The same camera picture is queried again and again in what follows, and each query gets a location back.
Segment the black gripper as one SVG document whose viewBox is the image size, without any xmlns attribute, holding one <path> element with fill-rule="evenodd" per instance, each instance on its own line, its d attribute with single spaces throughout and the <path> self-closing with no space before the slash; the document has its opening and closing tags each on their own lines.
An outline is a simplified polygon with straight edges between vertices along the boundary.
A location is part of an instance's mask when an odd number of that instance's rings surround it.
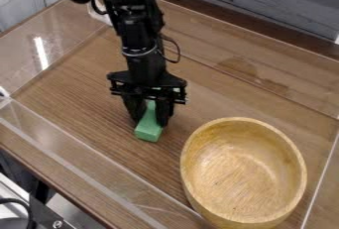
<svg viewBox="0 0 339 229">
<path fill-rule="evenodd" d="M 111 94 L 121 96 L 131 119 L 138 123 L 146 112 L 146 100 L 155 101 L 156 121 L 168 125 L 174 103 L 187 102 L 187 81 L 167 71 L 166 60 L 159 55 L 128 57 L 127 70 L 107 75 Z"/>
</svg>

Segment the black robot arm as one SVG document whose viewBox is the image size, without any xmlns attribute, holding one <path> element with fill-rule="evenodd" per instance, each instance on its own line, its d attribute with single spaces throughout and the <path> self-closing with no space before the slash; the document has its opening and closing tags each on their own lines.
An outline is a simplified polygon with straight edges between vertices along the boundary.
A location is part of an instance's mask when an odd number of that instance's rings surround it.
<svg viewBox="0 0 339 229">
<path fill-rule="evenodd" d="M 163 43 L 163 12 L 156 0 L 72 0 L 105 15 L 120 37 L 127 70 L 107 75 L 111 93 L 121 97 L 129 117 L 139 121 L 148 100 L 155 102 L 155 119 L 167 126 L 175 106 L 187 102 L 187 81 L 171 74 Z"/>
</svg>

